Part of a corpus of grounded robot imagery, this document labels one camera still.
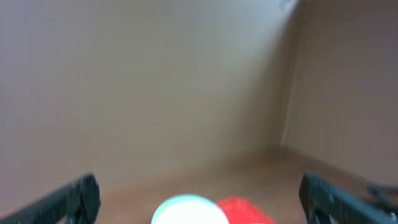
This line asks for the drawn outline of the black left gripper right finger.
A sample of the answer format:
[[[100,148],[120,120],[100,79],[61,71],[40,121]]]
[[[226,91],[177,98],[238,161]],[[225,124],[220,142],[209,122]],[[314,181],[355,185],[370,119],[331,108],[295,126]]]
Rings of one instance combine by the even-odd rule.
[[[371,200],[361,199],[311,173],[304,173],[299,198],[307,224],[397,224],[397,187],[369,185]]]

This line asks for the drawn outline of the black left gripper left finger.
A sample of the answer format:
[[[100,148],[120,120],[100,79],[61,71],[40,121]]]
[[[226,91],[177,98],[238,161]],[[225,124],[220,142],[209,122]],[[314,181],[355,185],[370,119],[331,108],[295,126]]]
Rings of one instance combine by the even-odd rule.
[[[100,188],[93,174],[86,174],[38,201],[1,218],[1,224],[53,224],[96,221],[101,206]]]

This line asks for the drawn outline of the white round plate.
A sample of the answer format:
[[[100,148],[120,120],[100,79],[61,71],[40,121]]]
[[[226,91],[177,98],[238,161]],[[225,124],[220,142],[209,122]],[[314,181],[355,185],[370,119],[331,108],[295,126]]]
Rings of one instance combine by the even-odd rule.
[[[151,224],[229,224],[216,203],[201,195],[181,194],[162,202]]]

